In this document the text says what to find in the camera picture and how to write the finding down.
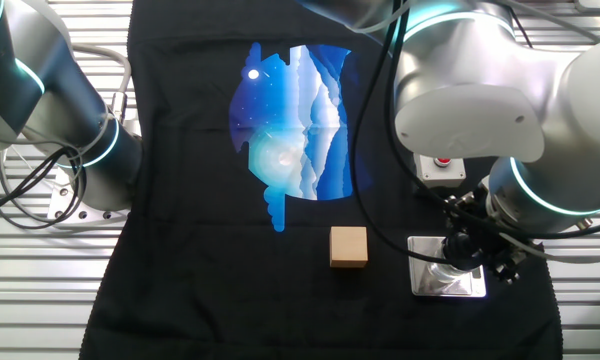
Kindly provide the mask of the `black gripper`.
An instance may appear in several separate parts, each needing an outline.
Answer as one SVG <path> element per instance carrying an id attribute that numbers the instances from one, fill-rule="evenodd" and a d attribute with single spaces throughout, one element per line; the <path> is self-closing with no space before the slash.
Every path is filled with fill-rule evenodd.
<path id="1" fill-rule="evenodd" d="M 489 256 L 489 271 L 499 281 L 511 285 L 520 278 L 519 267 L 527 253 L 510 246 L 495 231 L 489 230 L 488 226 L 495 225 L 495 222 L 486 211 L 487 195 L 485 187 L 475 187 L 460 197 L 450 195 L 446 198 L 445 201 L 453 208 L 453 211 L 445 211 L 446 227 L 454 233 L 469 235 L 479 250 Z M 475 217 L 477 221 L 468 220 L 467 216 Z"/>

